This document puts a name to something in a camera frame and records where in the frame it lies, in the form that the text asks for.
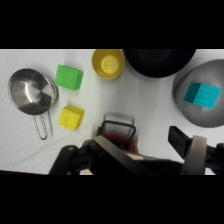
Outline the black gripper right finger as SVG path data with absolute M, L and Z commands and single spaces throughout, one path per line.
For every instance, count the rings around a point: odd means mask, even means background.
M 206 168 L 224 175 L 224 143 L 209 146 L 205 137 L 190 138 L 176 126 L 169 127 L 168 142 L 184 160 L 182 175 L 203 175 Z

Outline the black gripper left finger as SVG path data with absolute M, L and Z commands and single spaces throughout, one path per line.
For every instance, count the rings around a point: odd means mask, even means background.
M 63 147 L 49 174 L 79 175 L 84 170 L 93 175 L 153 175 L 103 136 L 85 141 L 80 148 Z

